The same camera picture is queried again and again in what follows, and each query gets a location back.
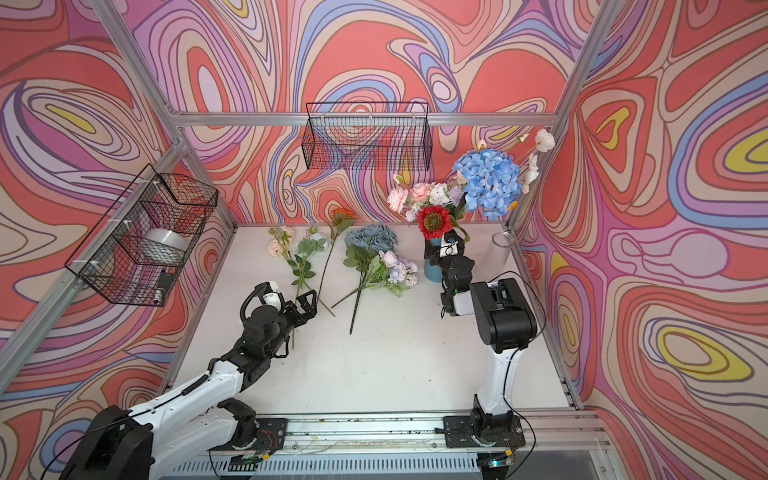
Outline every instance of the white table surface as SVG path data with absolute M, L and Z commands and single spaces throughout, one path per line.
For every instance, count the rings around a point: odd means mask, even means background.
M 424 240 L 418 227 L 392 229 L 399 238 L 396 252 L 421 269 Z M 272 238 L 268 230 L 238 229 L 177 384 L 199 376 L 211 358 L 232 348 L 243 332 L 240 305 L 258 283 L 276 280 L 286 300 L 295 297 L 290 285 L 295 277 L 285 260 L 266 253 Z M 294 230 L 299 237 L 305 228 Z M 491 235 L 501 226 L 469 225 L 468 231 L 472 241 L 465 254 L 477 262 L 477 270 L 487 263 Z M 323 301 L 329 306 L 359 281 L 357 271 L 342 265 L 345 249 L 339 238 L 323 286 Z M 317 273 L 309 281 L 313 288 L 319 285 L 325 256 L 311 260 Z M 503 270 L 490 276 L 504 270 L 517 270 L 511 256 Z M 490 280 L 478 271 L 474 277 Z M 480 340 L 474 316 L 440 318 L 441 290 L 420 272 L 419 283 L 401 298 L 387 290 L 363 291 L 352 335 L 355 296 L 333 309 L 335 318 L 318 305 L 317 316 L 295 332 L 296 349 L 286 359 L 274 359 L 264 376 L 237 398 L 260 414 L 470 409 L 483 383 L 489 347 Z M 251 306 L 258 304 L 254 300 Z M 524 351 L 511 400 L 521 409 L 568 406 L 543 337 Z

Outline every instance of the swirl pattern wallpaper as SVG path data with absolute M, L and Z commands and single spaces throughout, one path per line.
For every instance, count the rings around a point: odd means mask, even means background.
M 0 2 L 0 348 L 169 146 L 87 3 Z M 1 479 L 40 478 L 101 409 L 155 397 L 227 234 L 212 217 L 163 309 L 81 291 L 0 396 Z
M 516 231 L 631 478 L 768 478 L 768 4 L 630 0 Z
M 598 8 L 588 0 L 118 6 L 171 107 L 189 112 L 410 100 L 438 113 L 552 112 Z M 406 180 L 442 180 L 480 138 L 508 147 L 533 127 L 434 128 L 429 172 Z M 339 205 L 361 220 L 403 220 L 384 201 L 392 172 L 306 171 L 302 132 L 189 127 L 187 136 L 238 223 L 322 222 Z

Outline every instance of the blue vase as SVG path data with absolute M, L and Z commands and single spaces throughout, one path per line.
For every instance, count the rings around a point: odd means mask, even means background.
M 440 238 L 433 238 L 429 242 L 434 247 L 439 247 L 441 240 L 442 239 Z M 437 265 L 430 265 L 428 258 L 424 259 L 424 275 L 426 275 L 428 280 L 431 280 L 433 282 L 437 282 L 437 283 L 442 282 L 442 270 L 440 270 L 440 267 Z

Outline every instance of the black wire basket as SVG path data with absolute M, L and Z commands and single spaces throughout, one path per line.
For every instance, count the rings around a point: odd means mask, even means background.
M 186 175 L 155 172 L 96 252 L 72 261 L 94 227 L 65 266 L 110 303 L 164 306 L 218 197 L 215 187 Z
M 313 102 L 306 111 L 301 148 L 308 170 L 429 170 L 424 101 Z

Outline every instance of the red wire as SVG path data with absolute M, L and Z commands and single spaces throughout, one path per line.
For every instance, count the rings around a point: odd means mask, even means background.
M 266 437 L 267 437 L 267 438 L 270 440 L 270 448 L 269 448 L 269 450 L 271 450 L 271 449 L 272 449 L 272 445 L 273 445 L 273 443 L 272 443 L 272 437 L 270 437 L 270 435 L 274 436 L 275 434 L 274 434 L 274 433 L 272 433 L 272 432 L 269 432 L 269 431 L 267 431 L 267 430 L 259 430 L 259 431 L 257 432 L 257 434 L 258 434 L 259 432 L 264 432 L 264 433 L 266 433 Z
M 277 435 L 270 432 L 269 430 L 265 430 L 265 432 L 269 435 L 272 435 L 275 438 L 275 452 L 277 451 L 277 448 L 280 446 L 280 440 L 277 439 Z

